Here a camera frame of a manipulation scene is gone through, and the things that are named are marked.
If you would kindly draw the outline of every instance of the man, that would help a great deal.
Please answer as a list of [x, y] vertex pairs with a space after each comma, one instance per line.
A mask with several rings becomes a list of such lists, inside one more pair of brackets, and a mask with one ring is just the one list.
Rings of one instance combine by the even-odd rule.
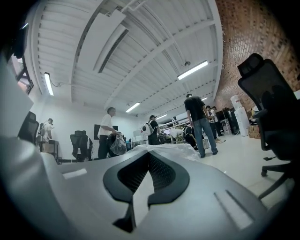
[[113, 129], [112, 117], [116, 115], [116, 109], [114, 107], [110, 107], [107, 109], [107, 115], [105, 115], [102, 119], [100, 129], [98, 131], [99, 138], [99, 149], [98, 149], [98, 158], [105, 159], [107, 153], [109, 152], [109, 148], [107, 147], [106, 140], [107, 137], [112, 133], [114, 135], [117, 134], [116, 130]]
[[148, 144], [149, 145], [158, 145], [158, 132], [160, 133], [160, 128], [158, 126], [158, 123], [156, 122], [156, 116], [151, 115], [149, 122], [151, 127], [153, 128], [153, 133], [148, 136]]
[[53, 152], [53, 145], [49, 144], [49, 140], [52, 139], [52, 125], [53, 125], [53, 119], [49, 118], [46, 123], [43, 124], [43, 128], [41, 131], [41, 135], [43, 138], [43, 152], [52, 153]]
[[204, 102], [200, 97], [193, 96], [189, 93], [187, 94], [187, 99], [184, 101], [184, 105], [186, 107], [188, 121], [195, 131], [200, 157], [205, 157], [205, 149], [202, 142], [202, 128], [210, 142], [212, 154], [216, 155], [218, 153], [217, 145], [208, 122], [208, 112]]
[[186, 140], [196, 151], [198, 151], [195, 139], [195, 132], [191, 126], [187, 126], [183, 128], [183, 139]]
[[217, 135], [219, 137], [221, 137], [221, 136], [224, 136], [224, 135], [221, 133], [221, 123], [219, 122], [219, 120], [217, 118], [216, 110], [217, 110], [217, 108], [215, 106], [213, 106], [212, 110], [211, 110], [211, 114], [212, 114], [212, 116], [215, 117], [215, 124], [216, 124], [216, 129], [217, 129]]
[[207, 113], [208, 113], [208, 122], [210, 122], [210, 127], [211, 127], [211, 130], [212, 130], [212, 134], [214, 135], [214, 139], [217, 140], [215, 117], [212, 115], [211, 108], [210, 108], [209, 105], [206, 106], [206, 110], [207, 110]]

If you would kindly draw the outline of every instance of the office chair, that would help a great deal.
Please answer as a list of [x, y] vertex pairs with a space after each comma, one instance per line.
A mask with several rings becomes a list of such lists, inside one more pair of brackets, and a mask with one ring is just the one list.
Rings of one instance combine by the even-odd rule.
[[79, 140], [81, 138], [81, 135], [75, 135], [75, 134], [71, 134], [70, 135], [70, 139], [73, 145], [73, 151], [72, 151], [72, 155], [73, 157], [76, 158], [76, 160], [83, 162], [84, 161], [84, 156], [82, 154], [78, 154], [78, 148], [79, 148]]
[[262, 150], [272, 150], [278, 159], [291, 161], [288, 164], [262, 167], [263, 177], [267, 175], [267, 171], [284, 173], [269, 189], [259, 195], [258, 198], [262, 199], [286, 179], [295, 179], [300, 127], [291, 124], [286, 112], [288, 109], [291, 109], [292, 113], [296, 112], [299, 103], [270, 59], [263, 60], [262, 56], [253, 53], [238, 66], [238, 70], [242, 76], [238, 80], [238, 85], [249, 95], [259, 110], [253, 118], [258, 123]]
[[70, 139], [73, 145], [72, 155], [80, 162], [83, 162], [85, 158], [89, 158], [89, 161], [91, 161], [91, 148], [83, 150], [83, 148], [81, 148], [80, 146], [80, 140], [82, 137], [86, 137], [86, 139], [83, 141], [89, 141], [88, 136], [83, 136], [83, 132], [80, 130], [77, 130], [74, 134], [70, 135]]
[[38, 122], [36, 121], [36, 115], [29, 112], [21, 126], [18, 137], [28, 142], [36, 144]]

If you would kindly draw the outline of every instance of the white ceiling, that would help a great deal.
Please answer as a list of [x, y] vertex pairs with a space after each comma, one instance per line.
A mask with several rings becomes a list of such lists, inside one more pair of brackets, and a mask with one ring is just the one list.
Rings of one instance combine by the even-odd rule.
[[[123, 8], [129, 0], [49, 0], [34, 12], [30, 54], [34, 77], [47, 93], [44, 72], [54, 97], [83, 105], [114, 106], [130, 114], [175, 116], [187, 93], [215, 97], [220, 79], [223, 40], [214, 0], [148, 0], [124, 11], [129, 33], [102, 73], [77, 66], [80, 47], [97, 14]], [[209, 65], [179, 81], [177, 75], [207, 60]], [[185, 67], [185, 61], [191, 65]]]

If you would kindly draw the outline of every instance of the plastic wrap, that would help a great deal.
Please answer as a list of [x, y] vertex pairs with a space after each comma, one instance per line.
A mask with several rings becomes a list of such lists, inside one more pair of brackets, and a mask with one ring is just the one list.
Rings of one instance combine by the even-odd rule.
[[181, 129], [175, 129], [175, 128], [171, 128], [170, 129], [170, 135], [172, 137], [176, 137], [179, 134], [182, 134], [182, 130]]
[[116, 139], [111, 145], [110, 150], [116, 155], [123, 155], [127, 152], [126, 142], [122, 135], [116, 135]]
[[162, 153], [170, 153], [174, 154], [178, 157], [185, 158], [191, 161], [200, 161], [199, 152], [195, 151], [190, 144], [181, 143], [181, 144], [162, 144], [162, 145], [139, 145], [133, 148], [131, 151], [140, 151], [140, 150], [147, 150], [152, 151], [155, 150], [157, 152]]

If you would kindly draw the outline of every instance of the black t-shirt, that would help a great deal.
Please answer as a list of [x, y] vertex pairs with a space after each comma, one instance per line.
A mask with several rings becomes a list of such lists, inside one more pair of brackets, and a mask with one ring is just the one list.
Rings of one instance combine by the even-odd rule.
[[186, 111], [189, 110], [191, 112], [193, 122], [206, 117], [202, 109], [205, 104], [200, 97], [191, 96], [184, 101], [184, 105]]
[[151, 125], [151, 127], [154, 129], [154, 131], [153, 131], [153, 133], [152, 134], [155, 134], [156, 135], [156, 133], [158, 132], [158, 123], [156, 122], [156, 121], [152, 121], [151, 123], [150, 123], [150, 125]]
[[188, 135], [190, 135], [190, 134], [195, 135], [194, 129], [193, 129], [191, 126], [188, 126], [188, 127], [185, 129], [185, 133], [186, 133], [186, 135], [187, 135], [187, 134], [188, 134]]

